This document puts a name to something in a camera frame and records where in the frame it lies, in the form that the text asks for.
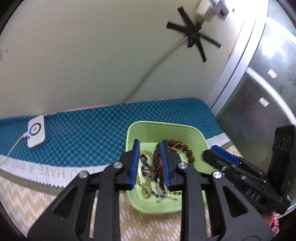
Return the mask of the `black tape cross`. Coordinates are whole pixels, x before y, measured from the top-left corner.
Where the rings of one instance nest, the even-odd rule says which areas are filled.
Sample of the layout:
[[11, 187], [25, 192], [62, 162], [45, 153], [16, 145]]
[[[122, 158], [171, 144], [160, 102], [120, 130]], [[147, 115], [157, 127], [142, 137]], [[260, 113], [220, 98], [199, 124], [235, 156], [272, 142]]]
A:
[[192, 48], [194, 45], [196, 45], [201, 55], [202, 61], [203, 63], [205, 63], [207, 61], [207, 57], [205, 55], [205, 51], [201, 43], [201, 39], [211, 43], [212, 45], [216, 46], [218, 49], [221, 47], [221, 44], [216, 40], [212, 39], [211, 37], [203, 33], [200, 33], [200, 30], [202, 28], [202, 23], [193, 24], [192, 20], [190, 19], [187, 12], [184, 10], [182, 6], [178, 8], [178, 12], [183, 22], [185, 23], [185, 25], [181, 26], [171, 21], [168, 21], [166, 28], [183, 33], [188, 38], [187, 47]]

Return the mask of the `frosted glass door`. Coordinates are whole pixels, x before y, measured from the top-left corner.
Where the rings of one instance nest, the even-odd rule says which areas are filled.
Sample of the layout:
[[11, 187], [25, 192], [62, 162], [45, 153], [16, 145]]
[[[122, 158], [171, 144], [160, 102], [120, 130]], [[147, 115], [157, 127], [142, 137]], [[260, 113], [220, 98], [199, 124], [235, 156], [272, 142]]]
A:
[[240, 36], [206, 99], [222, 133], [207, 144], [269, 154], [277, 127], [295, 124], [295, 27], [286, 1], [247, 1]]

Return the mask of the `green plastic basket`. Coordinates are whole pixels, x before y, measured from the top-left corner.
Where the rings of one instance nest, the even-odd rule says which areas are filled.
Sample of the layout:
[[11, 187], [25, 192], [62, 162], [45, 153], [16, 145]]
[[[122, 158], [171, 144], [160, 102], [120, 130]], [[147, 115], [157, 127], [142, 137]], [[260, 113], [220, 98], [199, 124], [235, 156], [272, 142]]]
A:
[[[147, 157], [149, 165], [157, 144], [162, 140], [179, 141], [193, 151], [194, 167], [197, 171], [211, 174], [214, 168], [203, 161], [202, 154], [209, 149], [203, 134], [192, 126], [152, 121], [137, 121], [127, 131], [126, 150], [133, 148], [135, 140], [140, 141], [140, 153]], [[157, 183], [148, 180], [141, 171], [143, 164], [138, 162], [137, 184], [127, 192], [131, 205], [145, 214], [179, 212], [182, 209], [182, 192], [169, 192], [169, 197], [160, 198]]]

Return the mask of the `white controller box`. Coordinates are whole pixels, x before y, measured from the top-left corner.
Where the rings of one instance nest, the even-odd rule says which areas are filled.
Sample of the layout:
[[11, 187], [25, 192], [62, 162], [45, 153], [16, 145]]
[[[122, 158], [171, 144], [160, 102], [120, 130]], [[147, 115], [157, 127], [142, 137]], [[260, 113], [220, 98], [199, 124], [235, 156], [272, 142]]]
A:
[[29, 149], [36, 149], [46, 143], [45, 118], [43, 115], [29, 120], [27, 133]]

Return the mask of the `amber and purple bead jewelry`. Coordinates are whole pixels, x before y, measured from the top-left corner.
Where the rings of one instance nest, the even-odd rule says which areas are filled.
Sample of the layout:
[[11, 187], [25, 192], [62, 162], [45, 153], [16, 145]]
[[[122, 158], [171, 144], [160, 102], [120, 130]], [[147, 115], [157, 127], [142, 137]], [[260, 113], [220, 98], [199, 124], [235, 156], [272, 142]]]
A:
[[141, 188], [144, 199], [154, 197], [157, 204], [168, 199], [173, 202], [178, 201], [176, 195], [181, 192], [170, 194], [167, 187], [164, 185], [163, 175], [160, 169], [154, 166], [154, 154], [151, 151], [140, 151], [139, 156], [140, 171], [137, 175], [137, 185]]

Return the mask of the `white wall power socket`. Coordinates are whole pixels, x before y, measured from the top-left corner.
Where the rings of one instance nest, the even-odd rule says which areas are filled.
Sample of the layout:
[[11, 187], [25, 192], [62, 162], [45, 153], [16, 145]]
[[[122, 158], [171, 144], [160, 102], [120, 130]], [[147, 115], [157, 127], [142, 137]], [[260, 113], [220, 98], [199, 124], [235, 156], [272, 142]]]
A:
[[229, 14], [229, 9], [225, 1], [202, 0], [196, 14], [203, 21], [210, 22], [215, 16], [224, 21]]

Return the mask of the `teal quilted mattress pad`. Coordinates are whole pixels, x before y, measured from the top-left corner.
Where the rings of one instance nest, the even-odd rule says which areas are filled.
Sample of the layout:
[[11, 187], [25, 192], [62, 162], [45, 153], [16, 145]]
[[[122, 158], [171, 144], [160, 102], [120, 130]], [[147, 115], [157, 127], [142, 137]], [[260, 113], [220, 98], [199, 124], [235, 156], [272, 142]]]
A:
[[51, 166], [105, 165], [125, 151], [128, 127], [136, 121], [193, 126], [207, 139], [222, 133], [208, 106], [199, 99], [145, 101], [47, 115], [46, 144], [33, 150], [21, 139], [29, 117], [2, 119], [1, 154]]

